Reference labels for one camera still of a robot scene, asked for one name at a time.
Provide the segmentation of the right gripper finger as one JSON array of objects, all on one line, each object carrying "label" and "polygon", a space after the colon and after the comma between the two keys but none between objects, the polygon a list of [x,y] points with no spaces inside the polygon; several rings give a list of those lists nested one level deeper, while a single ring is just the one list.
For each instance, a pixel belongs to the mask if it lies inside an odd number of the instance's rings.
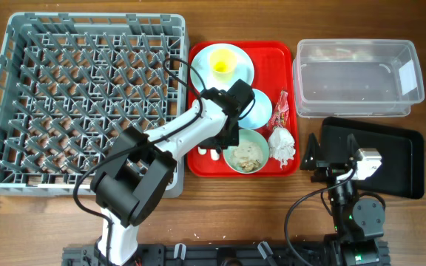
[{"label": "right gripper finger", "polygon": [[300,163],[300,169],[304,171],[314,171],[319,168],[324,161],[324,155],[314,133],[308,136],[305,153]]},{"label": "right gripper finger", "polygon": [[347,136],[347,150],[350,161],[357,161],[359,159],[359,149],[360,145],[358,144],[354,134],[349,134]]}]

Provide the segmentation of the small light blue bowl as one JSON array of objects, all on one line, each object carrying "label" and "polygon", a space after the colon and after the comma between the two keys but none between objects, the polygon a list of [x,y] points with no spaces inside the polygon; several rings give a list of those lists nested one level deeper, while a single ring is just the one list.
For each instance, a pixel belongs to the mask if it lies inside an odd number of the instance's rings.
[{"label": "small light blue bowl", "polygon": [[238,125],[242,129],[259,129],[267,124],[272,115],[272,104],[268,96],[253,89],[254,100],[241,113]]}]

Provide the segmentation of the large light blue plate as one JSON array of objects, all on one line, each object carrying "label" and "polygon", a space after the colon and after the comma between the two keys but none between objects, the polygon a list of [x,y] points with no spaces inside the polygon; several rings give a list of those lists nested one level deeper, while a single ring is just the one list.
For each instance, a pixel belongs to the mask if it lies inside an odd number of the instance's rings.
[{"label": "large light blue plate", "polygon": [[[214,76],[214,71],[210,66],[211,54],[219,49],[231,50],[237,59],[237,66],[229,81],[218,80]],[[190,71],[191,81],[198,92],[201,92],[204,88],[210,89],[212,87],[228,91],[239,79],[245,81],[248,85],[252,85],[254,80],[254,65],[251,58],[244,50],[232,44],[219,43],[208,45],[196,54],[191,65],[199,74],[196,75],[193,70]]]}]

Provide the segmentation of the yellow plastic cup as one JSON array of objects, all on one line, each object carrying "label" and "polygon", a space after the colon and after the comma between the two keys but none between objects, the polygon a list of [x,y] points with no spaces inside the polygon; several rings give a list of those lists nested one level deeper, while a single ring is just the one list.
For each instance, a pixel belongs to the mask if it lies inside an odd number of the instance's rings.
[{"label": "yellow plastic cup", "polygon": [[209,67],[215,79],[228,82],[232,79],[237,66],[236,54],[227,48],[215,49],[209,56]]}]

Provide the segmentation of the red snack wrapper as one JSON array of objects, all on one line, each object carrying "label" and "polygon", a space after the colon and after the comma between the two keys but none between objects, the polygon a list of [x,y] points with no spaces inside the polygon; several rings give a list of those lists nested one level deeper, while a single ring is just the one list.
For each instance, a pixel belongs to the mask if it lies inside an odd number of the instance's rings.
[{"label": "red snack wrapper", "polygon": [[267,122],[267,129],[273,131],[277,127],[285,128],[289,115],[288,93],[283,90],[280,93],[280,98],[274,107],[272,115]]}]

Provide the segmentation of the white plastic fork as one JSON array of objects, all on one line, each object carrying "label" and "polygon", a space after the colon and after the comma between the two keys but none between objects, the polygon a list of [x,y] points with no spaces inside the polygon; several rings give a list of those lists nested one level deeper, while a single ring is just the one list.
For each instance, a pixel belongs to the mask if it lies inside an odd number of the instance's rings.
[{"label": "white plastic fork", "polygon": [[210,150],[210,157],[214,161],[218,161],[220,159],[220,153],[216,149],[211,149]]}]

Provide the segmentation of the white plastic spoon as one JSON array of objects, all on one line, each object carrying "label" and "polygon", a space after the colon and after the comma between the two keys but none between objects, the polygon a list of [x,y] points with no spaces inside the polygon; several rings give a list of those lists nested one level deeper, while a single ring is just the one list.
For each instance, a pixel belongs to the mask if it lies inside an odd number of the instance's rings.
[{"label": "white plastic spoon", "polygon": [[207,150],[206,150],[206,149],[202,149],[201,147],[198,147],[198,148],[197,148],[197,151],[198,151],[198,153],[199,153],[200,155],[205,155],[205,154],[207,153]]}]

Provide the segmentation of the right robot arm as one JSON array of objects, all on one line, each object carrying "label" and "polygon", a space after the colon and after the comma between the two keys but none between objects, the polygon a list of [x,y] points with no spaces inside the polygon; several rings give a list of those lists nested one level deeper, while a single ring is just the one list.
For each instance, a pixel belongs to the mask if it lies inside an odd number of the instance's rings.
[{"label": "right robot arm", "polygon": [[353,134],[347,137],[348,157],[339,162],[325,158],[314,134],[300,164],[313,171],[313,183],[325,183],[328,212],[335,233],[323,240],[323,265],[389,265],[391,258],[384,235],[385,201],[373,192],[359,193],[356,182],[371,177],[382,164],[375,148],[359,147]]}]

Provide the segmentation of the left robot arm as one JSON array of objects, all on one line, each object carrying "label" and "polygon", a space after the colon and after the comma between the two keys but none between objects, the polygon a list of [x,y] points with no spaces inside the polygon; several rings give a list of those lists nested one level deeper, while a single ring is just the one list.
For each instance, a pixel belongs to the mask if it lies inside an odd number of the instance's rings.
[{"label": "left robot arm", "polygon": [[228,90],[204,89],[181,116],[141,132],[123,130],[90,183],[105,229],[97,248],[107,265],[123,265],[138,248],[139,225],[162,199],[185,154],[194,148],[223,150],[239,143],[238,121],[254,92],[238,80]]}]

